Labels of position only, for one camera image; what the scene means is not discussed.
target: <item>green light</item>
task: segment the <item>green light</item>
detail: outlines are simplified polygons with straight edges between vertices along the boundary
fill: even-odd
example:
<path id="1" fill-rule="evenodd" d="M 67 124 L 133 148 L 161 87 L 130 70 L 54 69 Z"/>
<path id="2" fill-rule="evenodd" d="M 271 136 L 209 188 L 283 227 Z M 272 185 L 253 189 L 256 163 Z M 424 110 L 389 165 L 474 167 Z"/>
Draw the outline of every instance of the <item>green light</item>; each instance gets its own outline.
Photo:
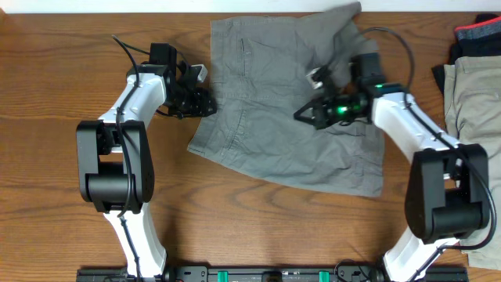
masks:
<path id="1" fill-rule="evenodd" d="M 348 107 L 338 107 L 337 108 L 337 113 L 338 114 L 344 114 L 345 111 L 348 110 Z"/>

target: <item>wrinkled cloth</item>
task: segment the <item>wrinkled cloth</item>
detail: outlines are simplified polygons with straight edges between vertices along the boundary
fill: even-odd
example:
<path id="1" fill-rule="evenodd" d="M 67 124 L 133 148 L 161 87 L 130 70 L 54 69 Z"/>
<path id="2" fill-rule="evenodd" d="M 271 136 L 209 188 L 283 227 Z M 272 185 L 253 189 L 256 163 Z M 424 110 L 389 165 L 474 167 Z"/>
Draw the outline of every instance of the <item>wrinkled cloth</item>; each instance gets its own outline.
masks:
<path id="1" fill-rule="evenodd" d="M 330 65 L 339 87 L 352 56 L 375 52 L 351 18 L 360 3 L 302 18 L 239 16 L 211 23 L 211 88 L 218 112 L 204 117 L 188 150 L 258 179 L 308 190 L 377 197 L 384 137 L 373 125 L 324 130 L 293 114 L 318 91 L 305 75 Z"/>
<path id="2" fill-rule="evenodd" d="M 501 207 L 501 56 L 462 57 L 445 65 L 444 109 L 447 132 L 461 143 L 482 145 L 488 155 L 488 181 L 495 205 Z M 475 231 L 462 245 L 480 243 L 488 227 Z M 501 233 L 476 251 L 465 251 L 470 266 L 501 269 Z"/>

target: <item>beige cloth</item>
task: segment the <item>beige cloth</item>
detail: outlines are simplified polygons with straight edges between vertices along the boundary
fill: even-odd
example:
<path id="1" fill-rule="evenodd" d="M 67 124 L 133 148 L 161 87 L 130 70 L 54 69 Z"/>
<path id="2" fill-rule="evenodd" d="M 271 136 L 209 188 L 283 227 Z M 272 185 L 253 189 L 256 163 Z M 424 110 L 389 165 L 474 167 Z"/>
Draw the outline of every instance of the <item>beige cloth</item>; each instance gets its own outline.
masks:
<path id="1" fill-rule="evenodd" d="M 501 56 L 462 57 L 445 65 L 445 124 L 461 143 L 479 143 L 487 151 L 489 188 L 501 210 Z M 501 226 L 491 243 L 465 251 L 470 266 L 501 269 Z M 484 240 L 488 228 L 474 232 L 462 245 Z"/>

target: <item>wooden tabletop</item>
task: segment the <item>wooden tabletop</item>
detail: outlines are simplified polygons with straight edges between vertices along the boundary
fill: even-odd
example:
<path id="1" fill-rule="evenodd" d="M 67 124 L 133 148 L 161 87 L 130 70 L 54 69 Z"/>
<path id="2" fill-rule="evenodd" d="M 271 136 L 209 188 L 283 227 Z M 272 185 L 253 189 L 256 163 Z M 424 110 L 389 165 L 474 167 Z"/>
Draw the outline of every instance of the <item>wooden tabletop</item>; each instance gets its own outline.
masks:
<path id="1" fill-rule="evenodd" d="M 123 266 L 117 236 L 78 189 L 75 129 L 106 112 L 130 61 L 112 40 L 148 49 L 169 42 L 210 67 L 211 20 L 236 14 L 6 15 L 0 22 L 0 280 L 71 281 L 83 266 Z M 473 13 L 363 13 L 360 27 L 401 32 L 416 53 L 412 93 L 443 126 L 430 68 L 446 61 L 452 30 Z M 390 81 L 408 61 L 396 40 L 377 38 Z M 134 54 L 145 60 L 142 54 Z M 409 165 L 386 138 L 384 192 L 367 198 L 317 193 L 252 179 L 186 151 L 199 119 L 155 117 L 148 139 L 156 175 L 153 221 L 170 263 L 333 266 L 373 262 L 405 229 Z M 447 251 L 440 263 L 466 265 Z M 501 272 L 469 269 L 472 281 Z"/>

